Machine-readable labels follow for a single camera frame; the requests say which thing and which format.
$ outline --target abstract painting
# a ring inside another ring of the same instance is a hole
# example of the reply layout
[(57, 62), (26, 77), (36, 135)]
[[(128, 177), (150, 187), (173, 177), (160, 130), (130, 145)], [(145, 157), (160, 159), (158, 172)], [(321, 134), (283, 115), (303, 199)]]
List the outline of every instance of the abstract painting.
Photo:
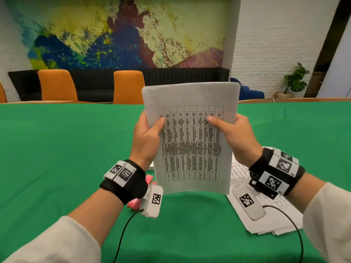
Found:
[(222, 65), (229, 0), (5, 0), (34, 69)]

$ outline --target blue chair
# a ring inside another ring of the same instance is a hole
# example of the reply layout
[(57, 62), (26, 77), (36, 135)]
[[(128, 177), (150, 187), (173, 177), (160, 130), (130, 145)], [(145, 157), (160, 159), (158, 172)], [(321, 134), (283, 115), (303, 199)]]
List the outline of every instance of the blue chair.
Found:
[(239, 79), (230, 78), (230, 82), (237, 82), (240, 85), (239, 100), (264, 99), (264, 93), (258, 90), (251, 90), (248, 86), (243, 86)]

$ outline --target table grid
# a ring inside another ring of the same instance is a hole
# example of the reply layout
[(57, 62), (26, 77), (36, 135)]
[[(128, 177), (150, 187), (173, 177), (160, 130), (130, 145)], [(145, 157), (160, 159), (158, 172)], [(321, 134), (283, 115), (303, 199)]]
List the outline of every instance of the table grid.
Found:
[(223, 106), (187, 105), (158, 108), (166, 119), (160, 133), (166, 181), (219, 182), (222, 132), (208, 116), (223, 120)]

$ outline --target green tablecloth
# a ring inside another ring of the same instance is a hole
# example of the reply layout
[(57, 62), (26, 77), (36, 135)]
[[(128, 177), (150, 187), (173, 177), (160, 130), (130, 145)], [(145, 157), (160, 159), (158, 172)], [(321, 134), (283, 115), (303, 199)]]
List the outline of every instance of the green tablecloth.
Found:
[[(143, 106), (0, 105), (0, 261), (68, 214), (129, 156)], [(308, 172), (351, 190), (351, 103), (241, 104), (259, 142), (294, 155)], [(125, 208), (102, 247), (112, 262)], [(303, 234), (305, 262), (323, 262)], [(296, 233), (248, 233), (224, 195), (164, 196), (157, 219), (136, 216), (118, 262), (297, 262)]]

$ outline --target black sofa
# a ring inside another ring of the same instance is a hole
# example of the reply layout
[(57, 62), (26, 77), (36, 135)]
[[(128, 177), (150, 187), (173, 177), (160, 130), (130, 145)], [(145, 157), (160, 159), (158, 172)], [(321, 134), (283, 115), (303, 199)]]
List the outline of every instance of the black sofa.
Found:
[[(68, 70), (76, 86), (78, 100), (87, 102), (112, 102), (114, 92), (113, 72), (118, 69)], [(150, 68), (143, 72), (145, 85), (167, 85), (190, 82), (228, 81), (229, 70), (215, 68)], [(8, 72), (21, 101), (40, 101), (41, 87), (38, 70)]]

